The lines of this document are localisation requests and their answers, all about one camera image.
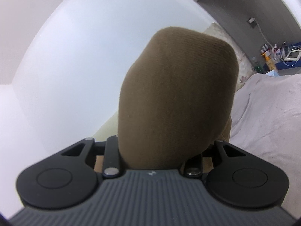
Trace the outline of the brown hoodie sweatshirt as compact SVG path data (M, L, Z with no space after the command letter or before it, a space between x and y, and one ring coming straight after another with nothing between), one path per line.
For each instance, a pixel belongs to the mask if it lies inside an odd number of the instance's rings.
M157 31L128 70L118 111L94 134L117 135L130 169L176 169L228 140L239 66L225 41L182 27Z

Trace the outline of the white bed sheet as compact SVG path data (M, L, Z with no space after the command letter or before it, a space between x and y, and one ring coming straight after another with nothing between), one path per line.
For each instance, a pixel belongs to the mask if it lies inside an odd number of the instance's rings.
M236 92L230 143L288 175L283 208L300 217L300 75L255 74Z

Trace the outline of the bottles on blue shelf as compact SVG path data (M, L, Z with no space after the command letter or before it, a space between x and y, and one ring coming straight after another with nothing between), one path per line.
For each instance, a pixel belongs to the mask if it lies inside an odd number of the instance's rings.
M290 66L285 62L287 54L287 47L278 47L276 44L270 47L264 44L260 48L260 55L264 59L263 70L267 73L272 70L288 69Z

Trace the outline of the grey wall charger plug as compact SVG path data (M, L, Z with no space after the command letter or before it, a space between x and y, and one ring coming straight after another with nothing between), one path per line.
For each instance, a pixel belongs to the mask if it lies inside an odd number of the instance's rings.
M255 28L257 26L257 22L254 17L251 17L247 22L252 28Z

